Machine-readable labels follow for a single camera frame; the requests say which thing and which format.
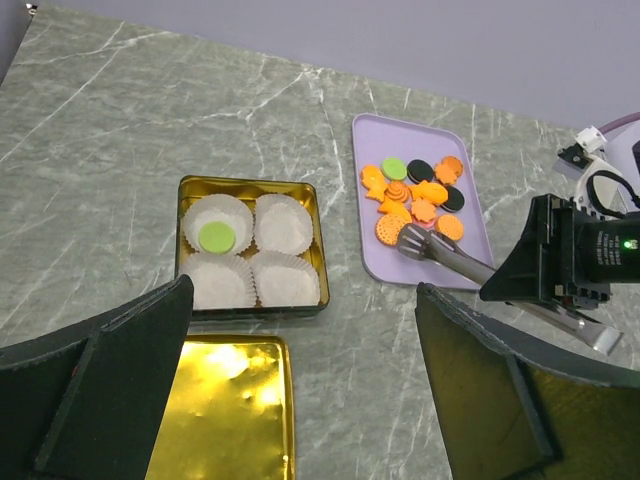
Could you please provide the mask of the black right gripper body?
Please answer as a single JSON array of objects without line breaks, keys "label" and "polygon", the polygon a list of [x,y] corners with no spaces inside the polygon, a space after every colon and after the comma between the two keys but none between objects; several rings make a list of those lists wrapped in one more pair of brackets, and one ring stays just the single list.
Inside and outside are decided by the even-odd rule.
[{"label": "black right gripper body", "polygon": [[480,298],[593,310],[610,300],[613,284],[638,282],[637,212],[607,220],[546,194],[531,200],[520,239]]}]

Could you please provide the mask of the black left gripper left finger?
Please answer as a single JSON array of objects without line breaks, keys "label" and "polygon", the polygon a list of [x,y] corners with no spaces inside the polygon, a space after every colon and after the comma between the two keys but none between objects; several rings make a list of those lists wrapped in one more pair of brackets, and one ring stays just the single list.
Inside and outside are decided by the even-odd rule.
[{"label": "black left gripper left finger", "polygon": [[2,478],[144,478],[193,294],[182,275],[110,311],[2,348]]}]

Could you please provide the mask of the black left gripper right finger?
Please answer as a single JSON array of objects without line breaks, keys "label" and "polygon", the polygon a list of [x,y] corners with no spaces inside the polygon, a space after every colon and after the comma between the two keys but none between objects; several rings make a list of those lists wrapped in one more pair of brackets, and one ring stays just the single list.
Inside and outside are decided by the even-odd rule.
[{"label": "black left gripper right finger", "polygon": [[417,287],[421,350],[455,479],[636,479],[639,373]]}]

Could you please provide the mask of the gold tin lid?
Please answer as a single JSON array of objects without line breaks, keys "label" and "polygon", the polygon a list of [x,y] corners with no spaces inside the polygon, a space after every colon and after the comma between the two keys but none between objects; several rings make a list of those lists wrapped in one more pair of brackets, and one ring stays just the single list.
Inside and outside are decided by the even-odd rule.
[{"label": "gold tin lid", "polygon": [[295,410],[286,342],[275,335],[186,338],[149,479],[292,479]]}]

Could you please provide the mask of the metal tongs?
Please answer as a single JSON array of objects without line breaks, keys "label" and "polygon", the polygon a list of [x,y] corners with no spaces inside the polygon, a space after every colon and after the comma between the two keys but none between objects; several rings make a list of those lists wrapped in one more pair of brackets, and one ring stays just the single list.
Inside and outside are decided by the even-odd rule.
[{"label": "metal tongs", "polygon": [[[434,261],[480,286],[495,273],[493,267],[472,258],[445,235],[425,230],[413,223],[402,227],[396,247],[409,258]],[[623,336],[616,328],[568,307],[523,302],[513,303],[513,306],[553,325],[604,355],[610,355]]]}]

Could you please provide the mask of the orange dotted round cookie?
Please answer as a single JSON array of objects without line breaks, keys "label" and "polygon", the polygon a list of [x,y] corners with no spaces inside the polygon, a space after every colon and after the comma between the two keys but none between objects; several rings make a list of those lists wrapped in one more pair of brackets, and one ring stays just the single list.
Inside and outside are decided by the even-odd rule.
[{"label": "orange dotted round cookie", "polygon": [[401,230],[408,221],[400,215],[388,213],[381,216],[375,224],[375,236],[380,243],[393,247],[397,244]]}]

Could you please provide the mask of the orange fish cookie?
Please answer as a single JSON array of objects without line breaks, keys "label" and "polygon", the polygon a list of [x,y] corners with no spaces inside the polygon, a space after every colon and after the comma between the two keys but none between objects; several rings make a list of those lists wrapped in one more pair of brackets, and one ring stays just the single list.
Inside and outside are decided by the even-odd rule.
[{"label": "orange fish cookie", "polygon": [[360,172],[360,178],[367,190],[366,197],[382,203],[385,200],[388,183],[380,168],[375,165],[366,165]]}]

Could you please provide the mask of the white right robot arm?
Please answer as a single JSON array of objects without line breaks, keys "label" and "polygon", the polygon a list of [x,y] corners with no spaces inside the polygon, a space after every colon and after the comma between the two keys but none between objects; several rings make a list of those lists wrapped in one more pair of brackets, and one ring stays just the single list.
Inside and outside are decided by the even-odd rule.
[{"label": "white right robot arm", "polygon": [[582,172],[573,196],[532,199],[521,237],[482,286],[482,300],[595,309],[609,301],[612,285],[638,283],[639,211],[623,213],[610,204],[620,188],[633,205],[639,196],[601,156],[606,133],[624,123],[588,127],[559,150],[560,160]]}]

